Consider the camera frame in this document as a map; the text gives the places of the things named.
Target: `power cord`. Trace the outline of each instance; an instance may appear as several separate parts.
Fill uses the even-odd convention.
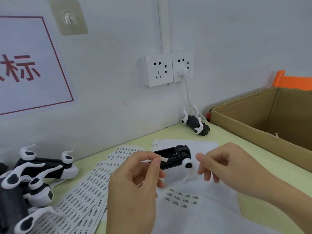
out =
[[[188,74],[187,74],[187,73],[188,73],[188,70],[187,70],[187,68],[186,68],[185,66],[181,66],[181,67],[179,67],[178,70],[177,70],[178,76],[184,78],[184,82],[185,82],[185,86],[186,86],[186,97],[188,98],[189,106],[190,106],[193,110],[195,110],[196,113],[198,113],[205,121],[207,121],[206,118],[204,117],[204,115],[201,114],[201,113],[198,111],[198,109],[196,108],[195,104],[194,104],[194,106],[192,106],[192,104],[191,104],[191,101],[190,101],[190,93],[189,93],[189,90],[188,90]]]

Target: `open cardboard box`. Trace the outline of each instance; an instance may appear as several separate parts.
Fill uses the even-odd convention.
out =
[[[312,172],[312,91],[261,90],[212,108],[210,122]]]

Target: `wall socket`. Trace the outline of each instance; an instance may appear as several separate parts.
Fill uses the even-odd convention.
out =
[[[146,86],[173,82],[171,53],[141,57],[141,63]]]
[[[188,73],[187,73],[188,77],[193,78],[194,77],[194,51],[173,53],[172,65],[173,65],[174,82],[183,80],[183,78],[177,74],[177,70],[181,66],[185,66],[185,68],[188,70]]]

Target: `desk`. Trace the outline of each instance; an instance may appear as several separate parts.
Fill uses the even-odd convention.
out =
[[[185,139],[185,140],[203,140],[203,141],[217,141],[219,145],[227,142],[233,142],[240,145],[251,156],[253,156],[261,165],[275,176],[302,190],[304,193],[312,197],[312,173],[299,168],[298,166],[275,156],[274,154],[261,149],[260,147],[251,144],[250,142],[233,135],[226,130],[210,124],[210,132],[206,136],[196,135],[190,128],[183,124],[177,124],[166,129],[151,133],[141,138],[135,139],[126,145],[138,145],[150,149],[154,139]],[[62,195],[71,189],[78,180],[83,178],[89,171],[91,171],[98,161],[106,160],[109,153],[115,151],[117,147],[108,149],[98,154],[89,156],[75,162],[79,168],[79,173],[74,179],[68,180],[63,184],[54,188],[55,202]],[[241,213],[249,220],[258,222],[268,227],[274,228],[281,233],[297,234],[303,233],[295,223],[286,216],[279,209],[274,206],[242,194],[239,194],[239,203]],[[101,222],[97,228],[96,233],[105,233],[106,222]]]

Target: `red border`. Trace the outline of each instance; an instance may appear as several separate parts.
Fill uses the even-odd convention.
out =
[[[52,43],[52,40],[51,40],[51,37],[50,37],[50,34],[49,34],[49,31],[48,31],[48,29],[47,29],[47,27],[46,27],[46,25],[45,25],[43,16],[0,15],[0,18],[39,18],[39,19],[42,20],[43,25],[44,25],[44,27],[45,27],[45,29],[46,29],[46,33],[47,33],[47,35],[48,35],[48,37],[49,37],[49,40],[50,40],[50,43],[51,43],[51,45],[52,45],[54,54],[55,54],[55,56],[56,56],[56,58],[57,58],[57,62],[58,62],[58,64],[59,64],[59,66],[60,66],[60,70],[62,71],[64,80],[65,80],[66,85],[67,85],[67,88],[68,88],[68,91],[69,91],[69,93],[70,93],[70,95],[71,95],[71,98],[72,98],[72,100],[66,101],[66,102],[54,103],[54,104],[49,104],[49,105],[44,105],[44,106],[38,106],[38,107],[34,107],[34,108],[27,108],[27,109],[17,110],[17,111],[13,111],[13,112],[1,113],[0,116],[1,116],[1,115],[5,115],[5,114],[10,114],[10,113],[15,113],[15,112],[22,112],[22,111],[31,110],[31,109],[36,109],[36,108],[43,108],[43,107],[48,107],[48,106],[52,106],[52,105],[57,105],[57,104],[63,104],[63,103],[73,102],[73,101],[74,101],[73,95],[72,95],[71,90],[70,90],[70,88],[69,88],[69,86],[68,86],[68,82],[67,82],[67,80],[66,80],[66,77],[65,77],[63,68],[62,68],[62,66],[61,66],[61,64],[60,64],[60,60],[58,59],[57,53],[56,53],[56,51],[55,51],[54,45],[53,45],[53,43]]]

